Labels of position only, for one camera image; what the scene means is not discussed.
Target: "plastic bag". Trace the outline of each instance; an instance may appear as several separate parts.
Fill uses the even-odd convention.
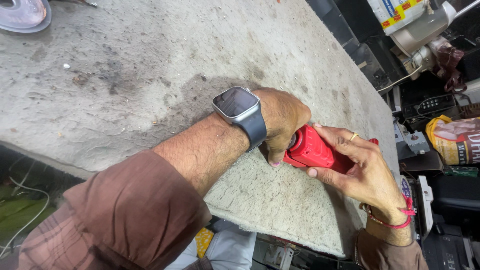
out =
[[[437,36],[430,41],[428,47],[437,58],[437,65],[433,67],[433,74],[446,81],[445,92],[452,91],[461,93],[467,89],[463,82],[463,74],[456,69],[458,62],[462,59],[464,52],[453,47],[448,40],[442,36]]]
[[[480,117],[452,121],[442,115],[427,124],[426,132],[446,165],[480,163]]]

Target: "white cloth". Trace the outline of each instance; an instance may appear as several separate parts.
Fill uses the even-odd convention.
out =
[[[252,266],[253,249],[257,233],[246,232],[229,221],[220,220],[214,224],[217,232],[205,256],[208,257],[214,270],[248,270]],[[182,270],[194,263],[197,258],[197,242],[195,239],[167,266],[166,270]]]

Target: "smartwatch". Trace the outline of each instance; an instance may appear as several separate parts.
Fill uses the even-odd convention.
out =
[[[227,123],[239,126],[247,134],[250,142],[247,153],[267,138],[260,99],[249,89],[240,86],[229,88],[214,97],[212,107]]]

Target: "bracelet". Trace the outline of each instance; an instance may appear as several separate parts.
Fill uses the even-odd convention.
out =
[[[393,229],[405,228],[412,221],[412,218],[410,216],[415,216],[415,211],[412,209],[412,204],[413,204],[412,198],[405,196],[403,193],[402,193],[402,196],[405,199],[405,202],[407,203],[407,210],[400,209],[400,211],[407,215],[407,221],[405,221],[405,223],[403,223],[401,225],[390,225],[390,224],[387,224],[387,223],[381,221],[380,219],[374,217],[372,215],[372,209],[371,209],[370,205],[368,205],[366,203],[360,203],[359,208],[362,209],[363,211],[367,212],[368,217],[370,219],[376,221],[377,223],[379,223],[379,224],[381,224],[385,227],[393,228]]]

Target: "red plastic housing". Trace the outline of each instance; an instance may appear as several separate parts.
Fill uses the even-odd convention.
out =
[[[355,165],[347,156],[336,152],[308,124],[297,130],[296,134],[297,142],[285,151],[284,162],[297,168],[325,167],[340,173],[346,173]],[[378,144],[377,139],[370,141]]]

